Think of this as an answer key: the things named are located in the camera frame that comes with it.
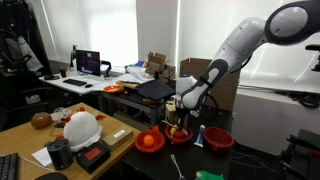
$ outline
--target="green object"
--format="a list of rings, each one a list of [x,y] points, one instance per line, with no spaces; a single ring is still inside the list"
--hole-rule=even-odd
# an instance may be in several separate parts
[[[220,176],[208,173],[207,171],[197,171],[196,180],[224,180],[223,175]]]

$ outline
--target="red bowl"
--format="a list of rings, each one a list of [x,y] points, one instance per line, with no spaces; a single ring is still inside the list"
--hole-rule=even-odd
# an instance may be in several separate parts
[[[203,137],[212,146],[213,150],[229,150],[235,143],[228,131],[218,127],[206,128]]]
[[[165,134],[166,134],[166,136],[167,136],[167,138],[169,138],[173,143],[175,143],[175,144],[180,144],[180,143],[185,143],[185,142],[188,142],[188,141],[191,141],[192,140],[192,136],[193,136],[193,132],[192,132],[192,130],[190,129],[190,128],[188,128],[188,127],[184,127],[184,129],[185,130],[187,130],[187,132],[188,132],[188,136],[187,135],[184,135],[182,132],[182,134],[183,134],[183,136],[182,137],[176,137],[176,136],[171,136],[171,133],[170,133],[170,131],[171,131],[171,128],[172,128],[172,126],[167,126],[166,128],[165,128]]]
[[[146,135],[151,135],[154,139],[154,144],[150,147],[145,146],[143,143],[143,138]],[[138,150],[142,152],[153,153],[153,152],[159,151],[164,146],[164,142],[165,142],[164,136],[159,131],[145,130],[140,132],[136,136],[134,140],[134,145]]]
[[[121,90],[121,86],[119,85],[112,85],[112,86],[107,86],[103,88],[103,91],[109,94],[117,94]]]

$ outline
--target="black tray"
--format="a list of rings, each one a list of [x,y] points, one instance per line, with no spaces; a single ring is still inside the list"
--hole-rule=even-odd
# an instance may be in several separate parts
[[[156,79],[139,84],[135,89],[141,96],[153,100],[170,98],[175,94],[175,91],[170,86]]]

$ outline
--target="wooden table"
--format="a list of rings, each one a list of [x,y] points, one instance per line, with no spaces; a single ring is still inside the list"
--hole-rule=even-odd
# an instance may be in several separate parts
[[[96,115],[99,112],[98,110],[84,104],[79,103],[74,106],[69,107],[72,112],[75,112],[80,107],[84,107],[86,111],[89,113]],[[116,120],[108,115],[103,120],[99,121],[99,124],[103,127],[102,136],[104,137],[111,133],[112,131],[120,128],[123,125],[119,120]],[[55,122],[50,126],[43,129],[34,129],[31,126],[31,123],[25,123],[23,125],[17,126],[15,128],[9,129],[7,131],[0,133],[0,155],[18,153],[19,157],[27,158],[33,162],[37,162],[32,153],[42,149],[44,144],[48,141],[53,141],[54,136],[50,134],[62,134],[63,129],[54,128]],[[84,169],[82,169],[74,159],[73,164],[65,170],[57,171],[63,173],[68,177],[68,179],[97,179],[104,172],[106,172],[112,165],[114,165],[117,161],[121,159],[122,156],[125,155],[133,146],[134,146],[134,138],[140,132],[139,130],[129,126],[133,130],[133,137],[130,138],[126,143],[121,145],[119,148],[115,149],[111,152],[111,157],[103,163],[98,169],[96,169],[91,174],[88,174]],[[43,174],[47,174],[50,171],[40,168],[22,158],[19,158],[19,176],[20,180],[24,179],[35,179]]]

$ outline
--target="cup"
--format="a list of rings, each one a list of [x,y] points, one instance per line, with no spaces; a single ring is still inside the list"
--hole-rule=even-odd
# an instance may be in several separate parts
[[[66,70],[63,67],[60,68],[60,74],[61,74],[61,77],[67,77]]]

